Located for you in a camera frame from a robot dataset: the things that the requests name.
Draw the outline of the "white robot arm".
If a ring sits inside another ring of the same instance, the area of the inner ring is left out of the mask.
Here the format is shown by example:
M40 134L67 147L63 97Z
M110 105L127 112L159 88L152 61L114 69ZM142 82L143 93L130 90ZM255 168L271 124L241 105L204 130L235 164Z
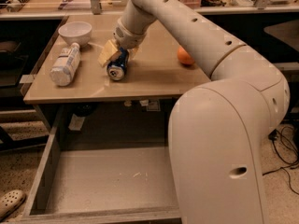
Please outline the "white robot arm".
M174 105L169 156L183 224L268 224L260 144L283 120L286 78L256 50L178 0L129 0L99 61L159 21L209 77Z

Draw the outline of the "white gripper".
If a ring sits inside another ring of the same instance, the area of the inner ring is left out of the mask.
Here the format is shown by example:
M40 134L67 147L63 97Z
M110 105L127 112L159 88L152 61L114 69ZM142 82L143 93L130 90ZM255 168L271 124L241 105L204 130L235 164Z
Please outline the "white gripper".
M98 57L98 62L102 67L119 58L121 55L120 48L129 49L129 59L132 60L136 56L139 45L144 40L146 34L137 34L129 31L123 25L121 19L118 19L113 36L116 40L109 39L103 46Z

